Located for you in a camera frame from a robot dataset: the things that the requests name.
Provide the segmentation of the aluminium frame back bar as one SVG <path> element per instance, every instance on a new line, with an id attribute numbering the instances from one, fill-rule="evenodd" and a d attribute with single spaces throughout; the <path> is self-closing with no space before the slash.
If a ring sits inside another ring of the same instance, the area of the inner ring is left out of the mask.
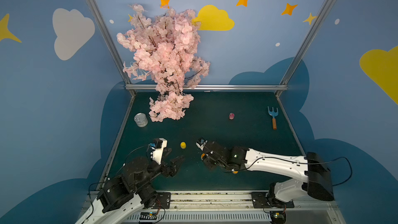
<path id="1" fill-rule="evenodd" d="M 155 84 L 127 84 L 126 90 L 155 90 Z M 286 91 L 286 85 L 198 85 L 195 88 L 184 86 L 184 90 L 199 91 Z"/>

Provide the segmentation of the aluminium frame post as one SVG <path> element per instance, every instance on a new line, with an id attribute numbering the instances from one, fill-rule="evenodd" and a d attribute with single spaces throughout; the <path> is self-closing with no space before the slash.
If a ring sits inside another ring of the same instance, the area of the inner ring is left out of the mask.
<path id="1" fill-rule="evenodd" d="M 106 23 L 103 19 L 103 16 L 98 8 L 96 1 L 95 0 L 85 0 L 85 1 L 95 19 L 95 22 L 96 22 L 96 24 L 100 30 L 100 33 L 106 43 L 106 46 L 109 49 L 111 56 L 113 57 L 116 67 L 125 83 L 125 87 L 127 85 L 130 85 L 131 81 L 130 81 L 129 77 L 127 76 L 127 74 L 125 72 L 123 72 L 122 59 L 120 57 L 119 52 L 117 51 L 116 45 L 111 37 L 111 34 L 106 26 Z"/>
<path id="2" fill-rule="evenodd" d="M 280 98 L 280 96 L 283 94 L 284 91 L 288 90 L 289 81 L 291 80 L 293 74 L 300 65 L 302 59 L 307 53 L 310 45 L 314 41 L 317 33 L 321 29 L 325 19 L 327 18 L 328 14 L 330 13 L 336 1 L 337 0 L 324 0 L 320 10 L 318 11 L 318 15 L 315 19 L 315 22 L 309 28 L 309 31 L 307 32 L 301 46 L 299 47 L 296 55 L 294 56 L 292 62 L 290 63 L 282 80 L 280 81 L 278 89 L 275 91 L 275 96 L 277 99 Z"/>

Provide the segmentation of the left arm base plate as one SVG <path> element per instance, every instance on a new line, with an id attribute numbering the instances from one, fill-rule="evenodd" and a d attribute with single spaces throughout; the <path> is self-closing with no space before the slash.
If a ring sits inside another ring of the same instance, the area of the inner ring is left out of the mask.
<path id="1" fill-rule="evenodd" d="M 158 192 L 150 199 L 151 209 L 158 209 L 159 206 L 164 209 L 169 209 L 171 205 L 171 193 L 170 192 Z"/>

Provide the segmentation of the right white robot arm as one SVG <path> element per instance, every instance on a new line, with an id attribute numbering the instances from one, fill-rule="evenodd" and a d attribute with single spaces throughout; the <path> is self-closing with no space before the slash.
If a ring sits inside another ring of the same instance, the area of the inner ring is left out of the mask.
<path id="1" fill-rule="evenodd" d="M 283 156 L 234 146 L 227 149 L 214 142 L 199 139 L 201 159 L 212 170 L 221 167 L 228 173 L 260 171 L 287 176 L 281 183 L 272 183 L 266 195 L 270 207 L 281 208 L 293 199 L 310 196 L 320 201 L 334 201 L 331 170 L 328 163 L 314 152 L 305 156 Z"/>

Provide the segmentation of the blue garden fork toy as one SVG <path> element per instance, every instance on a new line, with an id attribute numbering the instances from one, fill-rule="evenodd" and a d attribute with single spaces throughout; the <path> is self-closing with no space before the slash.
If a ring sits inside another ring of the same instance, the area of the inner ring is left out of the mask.
<path id="1" fill-rule="evenodd" d="M 272 127 L 273 130 L 277 130 L 277 122 L 276 122 L 276 117 L 278 116 L 279 112 L 278 112 L 278 108 L 274 108 L 274 107 L 268 107 L 268 114 L 272 117 Z"/>

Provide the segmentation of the aluminium frame left post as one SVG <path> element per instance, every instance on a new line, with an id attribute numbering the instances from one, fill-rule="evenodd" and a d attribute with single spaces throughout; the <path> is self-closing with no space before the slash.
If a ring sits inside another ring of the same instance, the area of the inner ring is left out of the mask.
<path id="1" fill-rule="evenodd" d="M 85 0 L 85 1 L 95 19 L 95 22 L 96 22 L 96 24 L 100 30 L 100 33 L 106 43 L 106 46 L 109 49 L 111 56 L 113 57 L 116 67 L 125 83 L 125 87 L 127 85 L 130 85 L 131 81 L 130 81 L 129 77 L 127 76 L 127 74 L 125 72 L 123 72 L 122 59 L 120 57 L 119 52 L 117 51 L 116 45 L 111 37 L 111 34 L 106 26 L 106 23 L 103 19 L 103 16 L 98 8 L 96 1 L 95 0 Z"/>

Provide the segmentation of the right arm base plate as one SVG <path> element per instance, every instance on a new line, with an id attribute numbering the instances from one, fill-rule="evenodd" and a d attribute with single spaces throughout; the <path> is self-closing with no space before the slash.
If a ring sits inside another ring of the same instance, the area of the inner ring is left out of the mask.
<path id="1" fill-rule="evenodd" d="M 293 201 L 283 202 L 270 192 L 255 191 L 251 193 L 251 197 L 254 208 L 294 208 Z"/>

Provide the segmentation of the pink cherry blossom tree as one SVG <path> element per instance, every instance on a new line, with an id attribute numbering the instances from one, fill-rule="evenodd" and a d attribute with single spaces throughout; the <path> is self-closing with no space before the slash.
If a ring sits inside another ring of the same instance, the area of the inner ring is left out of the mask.
<path id="1" fill-rule="evenodd" d="M 123 72 L 131 79 L 155 82 L 159 95 L 149 102 L 151 121 L 179 120 L 194 100 L 184 93 L 184 87 L 195 88 L 210 68 L 210 62 L 196 55 L 200 43 L 199 27 L 192 22 L 196 13 L 170 8 L 150 19 L 142 5 L 131 8 L 135 11 L 129 18 L 132 29 L 117 34 L 118 43 L 134 54 L 134 61 L 123 65 Z"/>

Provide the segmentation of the small circuit board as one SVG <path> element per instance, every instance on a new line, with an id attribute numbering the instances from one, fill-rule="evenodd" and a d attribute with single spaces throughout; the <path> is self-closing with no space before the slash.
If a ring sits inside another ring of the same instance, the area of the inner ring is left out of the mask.
<path id="1" fill-rule="evenodd" d="M 139 223 L 154 223 L 158 220 L 158 215 L 155 212 L 141 212 L 139 214 Z"/>

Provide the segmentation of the aluminium frame right post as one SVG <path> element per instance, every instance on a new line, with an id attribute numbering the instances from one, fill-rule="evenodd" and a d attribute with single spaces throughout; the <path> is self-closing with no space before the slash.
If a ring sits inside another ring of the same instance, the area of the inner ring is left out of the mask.
<path id="1" fill-rule="evenodd" d="M 314 41 L 317 33 L 321 29 L 325 19 L 327 18 L 328 14 L 330 13 L 336 1 L 337 0 L 324 0 L 320 10 L 318 11 L 318 15 L 315 19 L 315 22 L 309 28 L 309 31 L 307 32 L 301 46 L 299 47 L 296 55 L 294 56 L 292 62 L 290 63 L 282 80 L 280 81 L 278 89 L 275 91 L 275 96 L 277 99 L 280 98 L 280 96 L 283 94 L 284 91 L 288 90 L 289 81 L 291 80 L 293 74 L 300 65 L 302 59 L 307 53 L 310 45 Z"/>

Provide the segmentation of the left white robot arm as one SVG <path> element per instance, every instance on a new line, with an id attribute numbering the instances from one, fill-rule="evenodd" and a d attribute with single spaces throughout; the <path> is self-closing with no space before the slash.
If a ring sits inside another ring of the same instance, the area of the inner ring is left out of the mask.
<path id="1" fill-rule="evenodd" d="M 159 175 L 174 177 L 184 156 L 169 163 L 136 157 L 121 172 L 107 180 L 89 209 L 76 221 L 78 224 L 121 224 L 130 215 L 155 205 L 158 193 L 151 182 Z"/>

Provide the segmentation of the aluminium front rail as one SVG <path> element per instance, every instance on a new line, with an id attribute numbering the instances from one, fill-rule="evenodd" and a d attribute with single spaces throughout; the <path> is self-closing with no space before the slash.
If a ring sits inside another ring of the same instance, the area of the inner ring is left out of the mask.
<path id="1" fill-rule="evenodd" d="M 337 203 L 303 197 L 292 200 L 294 208 L 254 208 L 252 190 L 160 191 L 170 192 L 169 209 L 144 208 L 122 224 L 344 224 Z M 79 218 L 89 209 L 97 192 L 89 194 Z M 139 223 L 141 212 L 155 212 L 154 223 Z"/>

